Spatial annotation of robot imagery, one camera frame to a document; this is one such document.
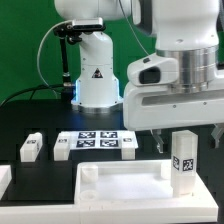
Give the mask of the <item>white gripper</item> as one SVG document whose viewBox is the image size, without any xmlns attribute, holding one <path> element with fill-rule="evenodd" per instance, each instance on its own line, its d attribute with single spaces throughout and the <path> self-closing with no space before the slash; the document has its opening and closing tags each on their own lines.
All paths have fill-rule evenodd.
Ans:
<svg viewBox="0 0 224 224">
<path fill-rule="evenodd" d="M 218 74 L 206 91 L 191 94 L 172 94 L 167 86 L 137 87 L 129 82 L 123 119 L 128 130 L 152 130 L 160 153 L 164 152 L 160 129 L 216 124 L 211 135 L 218 148 L 224 134 L 224 74 Z"/>
</svg>

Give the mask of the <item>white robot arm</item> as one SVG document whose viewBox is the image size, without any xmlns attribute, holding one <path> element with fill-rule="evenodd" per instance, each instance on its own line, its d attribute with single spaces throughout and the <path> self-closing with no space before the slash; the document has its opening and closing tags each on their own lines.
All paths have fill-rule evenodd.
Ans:
<svg viewBox="0 0 224 224">
<path fill-rule="evenodd" d="M 216 22 L 222 0 L 55 0 L 59 15 L 83 20 L 126 15 L 156 37 L 156 52 L 131 63 L 124 91 L 124 126 L 149 130 L 163 150 L 163 129 L 213 124 L 224 133 L 224 70 L 217 65 Z"/>
</svg>

